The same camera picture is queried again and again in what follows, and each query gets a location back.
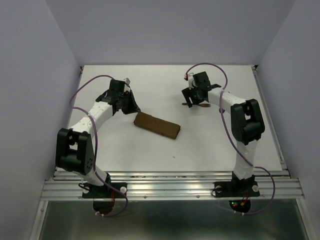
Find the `brown wooden fork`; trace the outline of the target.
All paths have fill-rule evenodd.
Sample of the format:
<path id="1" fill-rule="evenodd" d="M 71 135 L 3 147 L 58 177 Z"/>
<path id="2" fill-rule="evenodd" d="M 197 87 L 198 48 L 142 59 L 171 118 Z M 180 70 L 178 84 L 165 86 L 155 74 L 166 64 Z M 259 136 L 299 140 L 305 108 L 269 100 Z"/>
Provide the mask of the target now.
<path id="1" fill-rule="evenodd" d="M 182 105 L 188 106 L 188 104 L 186 102 L 183 102 Z M 202 108 L 209 108 L 209 107 L 211 107 L 211 104 L 210 103 L 199 103 L 199 104 L 197 104 L 197 106 L 202 107 Z"/>

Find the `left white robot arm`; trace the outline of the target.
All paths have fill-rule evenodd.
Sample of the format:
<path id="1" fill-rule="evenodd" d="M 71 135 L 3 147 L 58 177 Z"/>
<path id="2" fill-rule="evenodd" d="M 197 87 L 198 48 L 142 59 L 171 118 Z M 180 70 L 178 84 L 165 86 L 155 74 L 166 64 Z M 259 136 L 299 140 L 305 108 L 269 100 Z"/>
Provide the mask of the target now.
<path id="1" fill-rule="evenodd" d="M 111 193 L 110 176 L 96 166 L 98 147 L 93 142 L 98 139 L 99 128 L 118 111 L 129 115 L 138 113 L 138 107 L 130 80 L 111 79 L 109 89 L 97 97 L 92 108 L 86 111 L 71 128 L 61 128 L 57 133 L 55 165 L 65 171 L 75 173 L 84 181 L 94 185 L 94 191 L 100 197 Z"/>

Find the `brown cloth napkin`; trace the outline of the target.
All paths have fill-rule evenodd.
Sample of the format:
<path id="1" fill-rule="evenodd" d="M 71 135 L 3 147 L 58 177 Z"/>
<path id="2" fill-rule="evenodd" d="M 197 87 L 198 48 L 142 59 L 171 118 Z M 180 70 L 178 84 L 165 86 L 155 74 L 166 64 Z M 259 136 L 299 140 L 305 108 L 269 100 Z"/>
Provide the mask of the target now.
<path id="1" fill-rule="evenodd" d="M 138 112 L 133 124 L 144 130 L 175 140 L 181 130 L 181 126 L 144 112 Z"/>

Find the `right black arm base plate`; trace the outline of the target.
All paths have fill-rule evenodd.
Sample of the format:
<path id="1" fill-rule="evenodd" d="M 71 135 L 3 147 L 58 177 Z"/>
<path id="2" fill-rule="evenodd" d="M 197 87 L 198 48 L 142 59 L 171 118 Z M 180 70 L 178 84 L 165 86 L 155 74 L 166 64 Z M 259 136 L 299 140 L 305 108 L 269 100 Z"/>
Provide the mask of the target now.
<path id="1" fill-rule="evenodd" d="M 249 183 L 235 183 L 231 181 L 217 181 L 214 183 L 214 193 L 217 198 L 259 197 L 260 191 L 256 181 Z"/>

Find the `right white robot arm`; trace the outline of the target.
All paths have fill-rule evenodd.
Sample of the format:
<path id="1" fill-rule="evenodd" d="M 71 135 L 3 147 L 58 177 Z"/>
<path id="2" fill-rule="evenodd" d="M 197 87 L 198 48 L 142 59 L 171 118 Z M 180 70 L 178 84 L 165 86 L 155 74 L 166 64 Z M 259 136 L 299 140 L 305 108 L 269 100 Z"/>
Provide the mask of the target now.
<path id="1" fill-rule="evenodd" d="M 246 181 L 254 180 L 254 158 L 258 140 L 265 132 L 259 102 L 235 96 L 218 84 L 211 84 L 205 71 L 186 74 L 188 87 L 181 92 L 187 106 L 208 102 L 219 107 L 222 124 L 227 137 L 236 151 L 235 166 L 232 171 L 235 180 L 230 182 L 231 192 L 242 195 L 248 190 Z"/>

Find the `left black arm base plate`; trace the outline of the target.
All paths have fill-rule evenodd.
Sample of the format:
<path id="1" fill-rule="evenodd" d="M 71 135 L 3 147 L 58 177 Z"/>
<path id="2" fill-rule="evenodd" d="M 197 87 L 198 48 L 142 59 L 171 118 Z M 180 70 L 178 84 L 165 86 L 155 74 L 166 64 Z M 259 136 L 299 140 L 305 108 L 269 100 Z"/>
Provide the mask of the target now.
<path id="1" fill-rule="evenodd" d="M 96 186 L 90 183 L 79 183 L 84 199 L 124 199 L 127 193 L 117 192 L 105 185 Z"/>

